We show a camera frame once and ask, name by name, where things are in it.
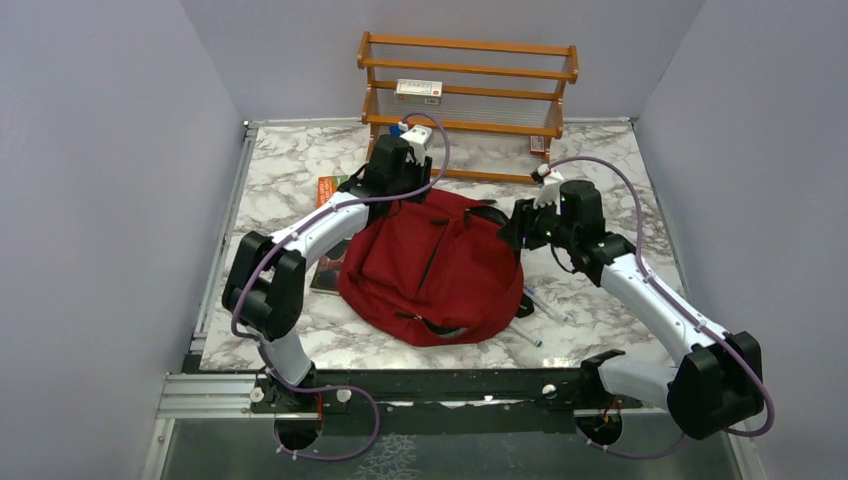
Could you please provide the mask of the red student backpack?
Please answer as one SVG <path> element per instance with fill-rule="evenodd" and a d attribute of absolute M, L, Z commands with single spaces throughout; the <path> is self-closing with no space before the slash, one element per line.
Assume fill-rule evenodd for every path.
<path fill-rule="evenodd" d="M 338 291 L 368 324 L 416 347 L 475 344 L 520 315 L 518 251 L 493 202 L 432 190 L 352 237 Z"/>

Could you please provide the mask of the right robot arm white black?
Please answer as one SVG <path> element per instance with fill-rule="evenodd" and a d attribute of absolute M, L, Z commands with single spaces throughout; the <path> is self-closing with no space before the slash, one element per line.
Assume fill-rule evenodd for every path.
<path fill-rule="evenodd" d="M 516 201 L 498 235 L 515 250 L 565 250 L 574 272 L 629 308 L 674 362 L 663 366 L 620 351 L 587 359 L 576 383 L 585 404 L 629 397 L 665 410 L 697 440 L 764 410 L 759 342 L 747 332 L 728 332 L 669 289 L 636 245 L 607 229 L 592 182 L 558 182 L 537 198 Z"/>

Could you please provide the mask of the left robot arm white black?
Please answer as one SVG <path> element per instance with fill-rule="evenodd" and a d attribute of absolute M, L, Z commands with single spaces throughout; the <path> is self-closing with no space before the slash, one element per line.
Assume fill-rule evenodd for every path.
<path fill-rule="evenodd" d="M 308 269 L 341 241 L 386 217 L 393 205 L 426 197 L 431 135 L 431 129 L 415 126 L 400 136 L 380 136 L 368 162 L 322 206 L 272 235 L 251 231 L 241 239 L 222 305 L 231 315 L 232 333 L 257 342 L 266 367 L 281 378 L 275 393 L 288 409 L 302 410 L 314 397 L 307 377 L 313 362 L 296 331 Z"/>

